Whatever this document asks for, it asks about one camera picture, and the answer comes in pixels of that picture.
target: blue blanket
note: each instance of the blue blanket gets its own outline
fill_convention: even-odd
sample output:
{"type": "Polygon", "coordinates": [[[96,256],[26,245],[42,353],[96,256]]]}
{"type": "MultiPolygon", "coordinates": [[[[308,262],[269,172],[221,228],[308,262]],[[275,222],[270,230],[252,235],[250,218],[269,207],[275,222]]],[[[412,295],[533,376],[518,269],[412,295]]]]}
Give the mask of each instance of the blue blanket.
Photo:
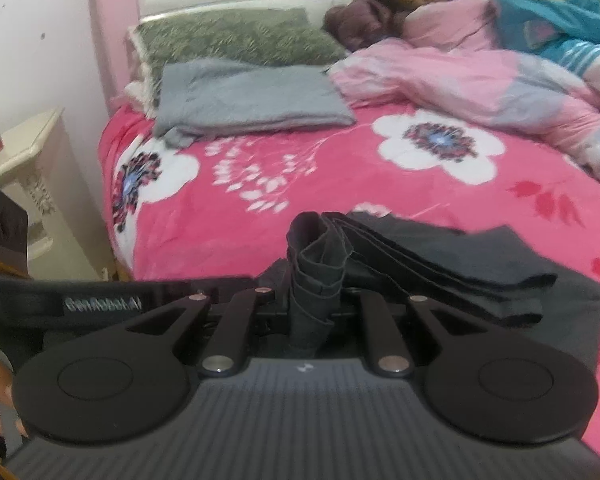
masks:
{"type": "Polygon", "coordinates": [[[600,0],[492,0],[502,46],[582,76],[600,56],[600,0]]]}

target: green patterned pillow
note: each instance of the green patterned pillow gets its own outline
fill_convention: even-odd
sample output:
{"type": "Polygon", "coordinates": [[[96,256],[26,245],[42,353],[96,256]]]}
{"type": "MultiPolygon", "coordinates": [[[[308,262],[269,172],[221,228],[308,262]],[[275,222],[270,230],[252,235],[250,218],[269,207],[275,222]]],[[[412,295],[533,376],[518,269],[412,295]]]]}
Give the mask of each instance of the green patterned pillow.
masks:
{"type": "Polygon", "coordinates": [[[155,116],[164,66],[225,57],[260,66],[329,65],[346,51],[309,25],[304,9],[227,9],[178,14],[130,30],[144,79],[143,104],[155,116]]]}

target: pink floral bedsheet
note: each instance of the pink floral bedsheet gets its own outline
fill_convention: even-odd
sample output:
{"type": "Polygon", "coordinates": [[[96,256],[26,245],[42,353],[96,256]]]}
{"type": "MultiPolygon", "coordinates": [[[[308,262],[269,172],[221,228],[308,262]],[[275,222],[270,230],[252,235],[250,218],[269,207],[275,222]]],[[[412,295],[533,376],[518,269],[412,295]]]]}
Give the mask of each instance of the pink floral bedsheet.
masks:
{"type": "MultiPolygon", "coordinates": [[[[284,256],[299,212],[360,210],[469,232],[508,224],[600,282],[600,184],[567,156],[410,104],[356,115],[341,130],[174,152],[122,108],[100,142],[118,257],[138,280],[255,275],[284,256]]],[[[600,403],[585,440],[600,453],[600,403]]]]}

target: pink bed frame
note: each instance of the pink bed frame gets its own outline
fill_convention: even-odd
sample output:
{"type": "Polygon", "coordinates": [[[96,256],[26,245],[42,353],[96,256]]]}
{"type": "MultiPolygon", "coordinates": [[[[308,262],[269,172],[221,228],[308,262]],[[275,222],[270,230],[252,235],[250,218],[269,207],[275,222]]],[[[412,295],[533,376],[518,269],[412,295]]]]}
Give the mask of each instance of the pink bed frame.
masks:
{"type": "Polygon", "coordinates": [[[129,83],[126,31],[138,23],[138,0],[90,0],[91,29],[109,111],[129,83]]]}

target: folded gray blanket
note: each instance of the folded gray blanket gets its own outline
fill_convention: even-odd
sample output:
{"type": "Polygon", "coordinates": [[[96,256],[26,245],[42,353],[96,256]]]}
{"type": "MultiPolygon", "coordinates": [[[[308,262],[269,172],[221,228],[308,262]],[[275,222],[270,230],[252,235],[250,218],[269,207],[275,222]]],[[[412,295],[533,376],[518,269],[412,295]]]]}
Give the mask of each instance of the folded gray blanket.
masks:
{"type": "Polygon", "coordinates": [[[172,148],[255,132],[349,126],[355,116],[322,69],[219,58],[167,65],[154,136],[172,148]]]}

